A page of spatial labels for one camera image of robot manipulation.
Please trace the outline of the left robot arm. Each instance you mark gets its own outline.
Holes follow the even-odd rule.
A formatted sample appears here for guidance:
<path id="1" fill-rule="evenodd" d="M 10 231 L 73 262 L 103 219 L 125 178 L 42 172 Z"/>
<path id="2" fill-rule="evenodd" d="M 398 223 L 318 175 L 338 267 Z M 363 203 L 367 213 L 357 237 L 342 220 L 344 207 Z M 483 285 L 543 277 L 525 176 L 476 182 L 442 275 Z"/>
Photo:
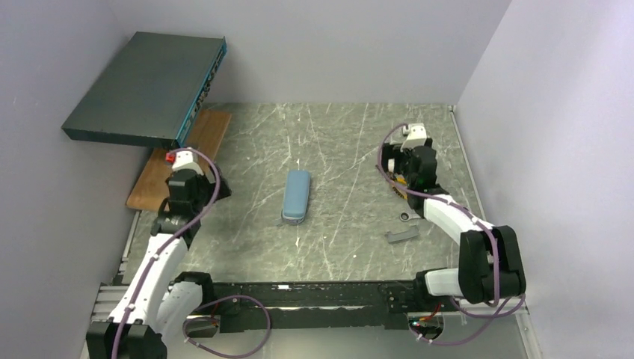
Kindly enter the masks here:
<path id="1" fill-rule="evenodd" d="M 214 298 L 210 274 L 173 273 L 188 252 L 210 206 L 231 191 L 216 165 L 173 165 L 150 230 L 144 258 L 106 320 L 86 333 L 90 358 L 166 358 L 166 341 L 187 316 Z"/>

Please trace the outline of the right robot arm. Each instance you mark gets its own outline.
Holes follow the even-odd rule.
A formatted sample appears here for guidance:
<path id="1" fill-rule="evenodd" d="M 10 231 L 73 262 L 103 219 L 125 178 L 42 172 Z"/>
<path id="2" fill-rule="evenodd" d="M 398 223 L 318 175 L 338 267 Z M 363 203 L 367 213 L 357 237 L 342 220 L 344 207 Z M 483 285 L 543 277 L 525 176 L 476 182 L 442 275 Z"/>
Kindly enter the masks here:
<path id="1" fill-rule="evenodd" d="M 458 244 L 458 264 L 416 274 L 414 287 L 422 299 L 455 297 L 471 304 L 497 302 L 523 295 L 526 277 L 516 232 L 494 226 L 457 203 L 437 181 L 437 152 L 430 144 L 403 150 L 384 143 L 379 168 L 410 209 L 443 230 Z"/>

